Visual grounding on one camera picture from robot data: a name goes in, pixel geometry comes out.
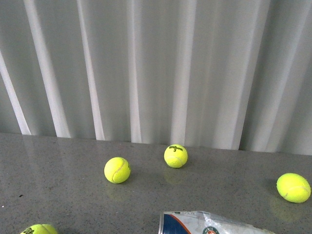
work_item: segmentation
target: yellow tennis ball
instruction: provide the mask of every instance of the yellow tennis ball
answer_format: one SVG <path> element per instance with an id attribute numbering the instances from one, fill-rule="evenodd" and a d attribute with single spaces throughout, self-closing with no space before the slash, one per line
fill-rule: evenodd
<path id="1" fill-rule="evenodd" d="M 127 160 L 122 157 L 114 157 L 110 159 L 105 167 L 105 177 L 114 184 L 119 184 L 129 178 L 131 172 L 130 165 Z"/>
<path id="2" fill-rule="evenodd" d="M 36 224 L 26 228 L 21 234 L 58 234 L 50 224 Z"/>
<path id="3" fill-rule="evenodd" d="M 165 150 L 164 158 L 170 167 L 180 168 L 187 161 L 187 151 L 182 145 L 170 145 Z"/>
<path id="4" fill-rule="evenodd" d="M 286 173 L 282 175 L 277 180 L 276 186 L 279 194 L 290 202 L 305 202 L 311 195 L 309 183 L 298 174 Z"/>

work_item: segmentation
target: white curtain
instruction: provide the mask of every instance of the white curtain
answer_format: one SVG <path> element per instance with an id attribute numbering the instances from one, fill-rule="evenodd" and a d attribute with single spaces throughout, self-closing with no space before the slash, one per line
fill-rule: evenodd
<path id="1" fill-rule="evenodd" d="M 312 0 L 0 0 L 0 132 L 312 155 Z"/>

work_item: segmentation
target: printed logo on bag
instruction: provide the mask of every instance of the printed logo on bag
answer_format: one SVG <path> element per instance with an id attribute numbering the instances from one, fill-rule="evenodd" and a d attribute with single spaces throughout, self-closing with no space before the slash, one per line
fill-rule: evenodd
<path id="1" fill-rule="evenodd" d="M 206 227 L 203 230 L 203 234 L 220 234 L 218 230 L 214 227 Z"/>

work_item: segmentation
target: gray countertop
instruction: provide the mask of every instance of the gray countertop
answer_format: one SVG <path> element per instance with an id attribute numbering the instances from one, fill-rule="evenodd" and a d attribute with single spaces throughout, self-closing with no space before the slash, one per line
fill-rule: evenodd
<path id="1" fill-rule="evenodd" d="M 186 147 L 180 169 L 163 160 L 167 146 L 0 134 L 0 230 L 19 234 L 37 223 L 59 234 L 158 233 L 163 211 L 207 211 L 276 234 L 312 230 L 312 198 L 285 201 L 275 184 L 287 172 L 312 181 L 312 157 Z M 103 174 L 126 158 L 129 179 Z"/>

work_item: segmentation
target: crumpled packaging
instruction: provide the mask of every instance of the crumpled packaging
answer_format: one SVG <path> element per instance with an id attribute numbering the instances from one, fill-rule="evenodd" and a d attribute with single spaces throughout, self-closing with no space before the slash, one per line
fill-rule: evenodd
<path id="1" fill-rule="evenodd" d="M 158 234 L 275 234 L 204 211 L 163 212 Z"/>

